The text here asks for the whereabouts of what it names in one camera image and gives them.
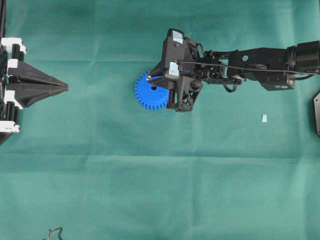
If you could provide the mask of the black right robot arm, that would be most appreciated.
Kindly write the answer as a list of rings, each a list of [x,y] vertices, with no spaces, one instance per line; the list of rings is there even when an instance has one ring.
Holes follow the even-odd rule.
[[[147,76],[150,84],[168,90],[166,108],[191,112],[203,84],[222,85],[233,93],[247,80],[267,91],[293,90],[296,81],[320,73],[320,42],[287,48],[204,50],[201,43],[170,28],[163,41],[160,62]]]

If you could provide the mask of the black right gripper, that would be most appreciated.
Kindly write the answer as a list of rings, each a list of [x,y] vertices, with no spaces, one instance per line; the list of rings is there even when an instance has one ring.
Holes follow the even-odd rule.
[[[183,31],[170,28],[163,41],[161,61],[148,74],[150,83],[169,91],[168,109],[190,112],[203,80],[219,76],[219,58],[216,52],[204,51],[200,43],[185,37]]]

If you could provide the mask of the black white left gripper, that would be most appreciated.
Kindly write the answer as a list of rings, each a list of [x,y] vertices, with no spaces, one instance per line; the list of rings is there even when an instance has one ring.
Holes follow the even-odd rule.
[[[20,110],[69,90],[66,83],[24,62],[25,53],[22,39],[0,40],[1,143],[20,132]]]

